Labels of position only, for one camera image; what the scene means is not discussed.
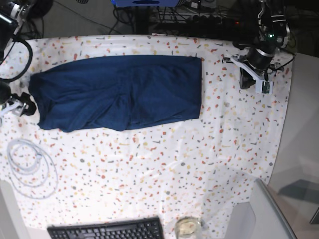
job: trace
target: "folded blue shirt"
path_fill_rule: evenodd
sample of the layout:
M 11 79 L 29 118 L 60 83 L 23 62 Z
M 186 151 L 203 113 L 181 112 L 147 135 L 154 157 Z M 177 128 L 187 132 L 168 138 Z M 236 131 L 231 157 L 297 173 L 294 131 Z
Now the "folded blue shirt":
M 199 117 L 202 61 L 112 56 L 74 61 L 31 76 L 42 129 L 139 129 Z

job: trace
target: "keyboard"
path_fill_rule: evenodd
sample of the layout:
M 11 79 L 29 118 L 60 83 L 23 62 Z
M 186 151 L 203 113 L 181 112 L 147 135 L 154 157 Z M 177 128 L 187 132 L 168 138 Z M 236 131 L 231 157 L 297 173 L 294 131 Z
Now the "keyboard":
M 52 239 L 164 239 L 159 218 L 125 222 L 48 227 Z

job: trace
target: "confetti-patterned tablecloth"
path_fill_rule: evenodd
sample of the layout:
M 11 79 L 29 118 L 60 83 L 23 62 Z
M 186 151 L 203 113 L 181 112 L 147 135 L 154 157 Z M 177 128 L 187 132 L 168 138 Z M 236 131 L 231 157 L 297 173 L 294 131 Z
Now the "confetti-patterned tablecloth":
M 32 73 L 79 59 L 134 54 L 201 57 L 203 88 L 200 119 L 126 132 L 43 131 L 36 125 L 38 112 L 32 117 L 7 115 L 0 129 L 0 179 L 10 182 L 6 148 L 15 138 L 40 145 L 58 172 L 57 192 L 48 199 L 32 200 L 16 192 L 27 226 L 158 215 L 166 239 L 172 239 L 177 220 L 194 216 L 204 220 L 205 238 L 222 238 L 233 207 L 249 201 L 254 180 L 268 183 L 285 120 L 291 65 L 275 77 L 272 95 L 259 95 L 254 87 L 240 90 L 239 69 L 222 63 L 222 55 L 239 52 L 229 42 L 90 36 L 30 44 L 34 50 L 30 70 L 11 85 L 19 93 L 27 91 Z M 0 67 L 2 77 L 23 69 L 27 56 L 27 50 L 17 44 Z M 284 63 L 288 59 L 282 55 L 275 60 Z M 21 162 L 32 160 L 32 153 L 21 154 Z M 52 192 L 53 184 L 54 180 L 32 190 L 18 187 L 32 197 L 43 197 Z

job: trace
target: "blue box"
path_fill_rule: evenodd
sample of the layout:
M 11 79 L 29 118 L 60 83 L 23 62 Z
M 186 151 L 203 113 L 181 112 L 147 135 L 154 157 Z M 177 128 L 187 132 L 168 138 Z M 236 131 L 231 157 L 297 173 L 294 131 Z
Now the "blue box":
M 116 6 L 178 6 L 186 2 L 186 0 L 113 0 Z

